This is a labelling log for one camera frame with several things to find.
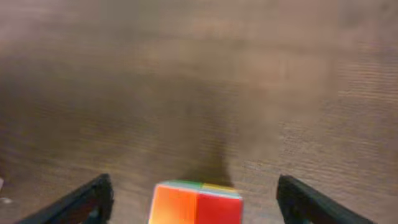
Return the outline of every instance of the colorful box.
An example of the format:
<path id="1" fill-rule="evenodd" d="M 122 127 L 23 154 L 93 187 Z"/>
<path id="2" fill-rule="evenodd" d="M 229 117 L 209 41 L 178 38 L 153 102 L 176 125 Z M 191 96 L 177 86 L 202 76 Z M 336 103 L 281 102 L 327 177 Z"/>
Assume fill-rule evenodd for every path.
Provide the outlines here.
<path id="1" fill-rule="evenodd" d="M 235 189 L 171 180 L 156 185 L 149 224 L 241 224 L 242 209 Z"/>

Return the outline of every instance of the wooden surface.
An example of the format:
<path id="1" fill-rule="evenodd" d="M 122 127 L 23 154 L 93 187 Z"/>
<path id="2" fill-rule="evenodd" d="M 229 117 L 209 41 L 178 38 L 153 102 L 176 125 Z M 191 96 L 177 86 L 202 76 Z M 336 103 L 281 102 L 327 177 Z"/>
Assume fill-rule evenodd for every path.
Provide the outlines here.
<path id="1" fill-rule="evenodd" d="M 398 214 L 393 0 L 0 0 L 0 222 L 96 175 L 112 223 L 154 184 L 233 185 L 282 223 L 290 174 L 379 223 Z"/>

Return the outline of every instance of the red block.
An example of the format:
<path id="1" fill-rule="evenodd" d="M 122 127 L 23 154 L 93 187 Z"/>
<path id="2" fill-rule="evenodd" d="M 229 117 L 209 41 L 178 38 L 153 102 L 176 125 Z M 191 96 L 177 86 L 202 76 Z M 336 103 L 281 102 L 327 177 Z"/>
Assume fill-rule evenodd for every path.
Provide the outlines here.
<path id="1" fill-rule="evenodd" d="M 237 198 L 200 194 L 195 224 L 241 224 L 242 206 Z"/>

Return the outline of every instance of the black object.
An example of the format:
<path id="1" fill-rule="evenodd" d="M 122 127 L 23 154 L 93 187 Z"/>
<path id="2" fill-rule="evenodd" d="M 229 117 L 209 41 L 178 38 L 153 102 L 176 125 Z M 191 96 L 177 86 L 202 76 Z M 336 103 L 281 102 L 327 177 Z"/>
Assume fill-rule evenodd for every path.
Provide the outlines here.
<path id="1" fill-rule="evenodd" d="M 105 224 L 111 217 L 113 190 L 108 174 L 81 186 L 20 224 Z"/>
<path id="2" fill-rule="evenodd" d="M 277 200 L 286 224 L 374 223 L 289 175 L 279 177 Z"/>

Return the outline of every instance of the orange block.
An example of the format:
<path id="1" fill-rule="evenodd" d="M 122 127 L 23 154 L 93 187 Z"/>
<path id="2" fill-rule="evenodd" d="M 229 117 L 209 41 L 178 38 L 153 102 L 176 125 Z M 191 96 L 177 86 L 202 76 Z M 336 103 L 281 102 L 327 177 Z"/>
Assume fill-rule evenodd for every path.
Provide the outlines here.
<path id="1" fill-rule="evenodd" d="M 158 185 L 149 224 L 194 224 L 198 193 Z"/>

